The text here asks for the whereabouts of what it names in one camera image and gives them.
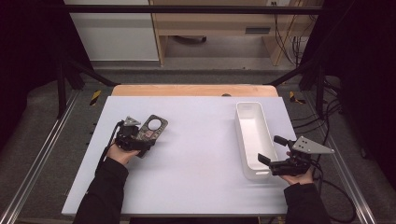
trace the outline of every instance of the rectangular tray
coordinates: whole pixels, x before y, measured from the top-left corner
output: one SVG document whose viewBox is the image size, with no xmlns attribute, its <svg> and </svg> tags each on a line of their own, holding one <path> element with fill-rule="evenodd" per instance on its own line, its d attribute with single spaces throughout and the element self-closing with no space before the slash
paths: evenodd
<svg viewBox="0 0 396 224">
<path fill-rule="evenodd" d="M 258 153 L 271 161 L 278 161 L 273 140 L 257 102 L 240 102 L 236 105 L 236 132 L 243 171 L 247 179 L 264 179 L 270 175 L 268 166 L 258 161 Z"/>
</svg>

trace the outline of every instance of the white cabinet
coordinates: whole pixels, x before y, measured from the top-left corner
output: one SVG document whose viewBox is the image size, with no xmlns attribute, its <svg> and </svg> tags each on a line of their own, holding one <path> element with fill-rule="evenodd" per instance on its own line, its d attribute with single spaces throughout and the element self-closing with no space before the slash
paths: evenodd
<svg viewBox="0 0 396 224">
<path fill-rule="evenodd" d="M 147 0 L 64 0 L 67 5 L 148 5 Z M 71 13 L 91 61 L 159 61 L 148 13 Z"/>
</svg>

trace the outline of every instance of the person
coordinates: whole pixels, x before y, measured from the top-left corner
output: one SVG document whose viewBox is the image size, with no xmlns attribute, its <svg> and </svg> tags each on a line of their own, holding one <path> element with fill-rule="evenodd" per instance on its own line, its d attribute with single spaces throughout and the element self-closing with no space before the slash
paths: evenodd
<svg viewBox="0 0 396 224">
<path fill-rule="evenodd" d="M 125 165 L 139 151 L 124 151 L 113 144 L 101 168 L 84 195 L 75 216 L 75 224 L 120 224 L 123 187 L 128 177 Z M 290 186 L 284 190 L 288 212 L 286 223 L 328 224 L 330 218 L 315 187 L 312 172 L 282 175 Z"/>
</svg>

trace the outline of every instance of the white table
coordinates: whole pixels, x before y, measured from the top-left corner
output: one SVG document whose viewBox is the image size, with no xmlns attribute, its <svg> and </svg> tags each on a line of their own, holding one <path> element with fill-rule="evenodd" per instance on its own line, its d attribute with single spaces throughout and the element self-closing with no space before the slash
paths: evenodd
<svg viewBox="0 0 396 224">
<path fill-rule="evenodd" d="M 116 123 L 142 123 L 155 114 L 169 121 L 142 160 L 128 164 L 122 213 L 134 217 L 266 216 L 286 213 L 278 176 L 245 178 L 235 131 L 238 102 L 262 104 L 271 136 L 295 139 L 280 97 L 110 96 L 62 213 L 75 215 Z M 280 160 L 286 147 L 275 144 Z"/>
</svg>

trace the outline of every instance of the black jacket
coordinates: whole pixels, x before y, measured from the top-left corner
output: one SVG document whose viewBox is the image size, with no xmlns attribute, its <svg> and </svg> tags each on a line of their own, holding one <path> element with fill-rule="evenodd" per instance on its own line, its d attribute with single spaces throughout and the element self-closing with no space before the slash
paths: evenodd
<svg viewBox="0 0 396 224">
<path fill-rule="evenodd" d="M 128 170 L 106 158 L 79 205 L 74 223 L 120 224 L 123 187 Z M 285 189 L 287 224 L 330 224 L 329 216 L 314 184 L 295 184 Z"/>
</svg>

